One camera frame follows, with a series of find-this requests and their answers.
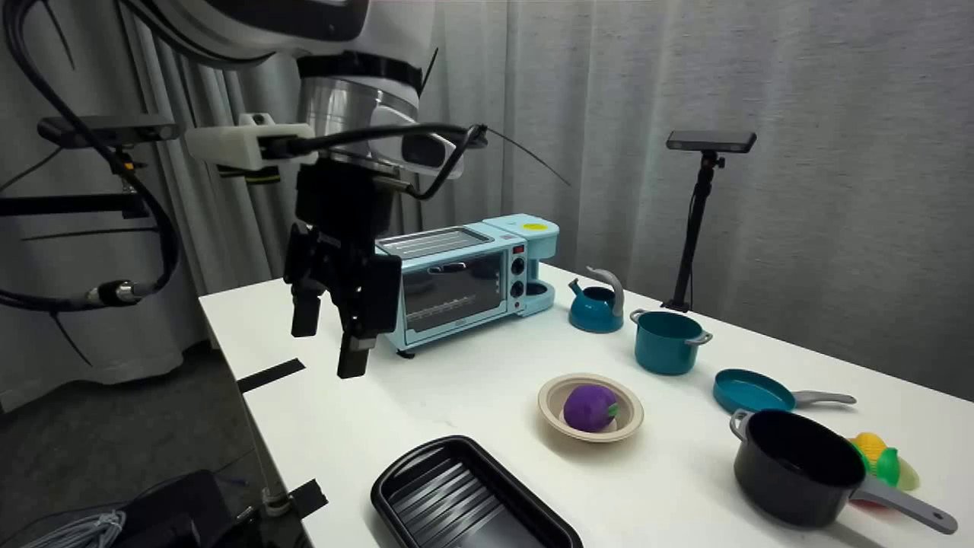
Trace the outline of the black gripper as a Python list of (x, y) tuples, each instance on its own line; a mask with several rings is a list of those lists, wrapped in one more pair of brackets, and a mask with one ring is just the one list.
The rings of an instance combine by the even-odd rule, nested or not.
[(391, 211), (394, 188), (377, 170), (328, 160), (298, 170), (282, 267), (291, 290), (291, 336), (316, 332), (319, 296), (328, 292), (345, 326), (340, 379), (363, 379), (372, 338), (396, 326), (403, 263), (373, 254)]

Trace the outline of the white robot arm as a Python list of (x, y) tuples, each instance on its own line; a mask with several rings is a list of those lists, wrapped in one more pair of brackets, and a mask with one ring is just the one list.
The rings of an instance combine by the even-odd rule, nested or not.
[(244, 114), (191, 128), (195, 160), (225, 170), (291, 165), (294, 212), (282, 279), (291, 332), (316, 332), (319, 309), (340, 320), (337, 371), (359, 379), (368, 351), (396, 326), (403, 263), (373, 242), (391, 227), (396, 180), (433, 165), (411, 148), (442, 143), (418, 124), (423, 58), (433, 52), (428, 0), (125, 0), (176, 52), (210, 68), (287, 55), (298, 70), (298, 117)]

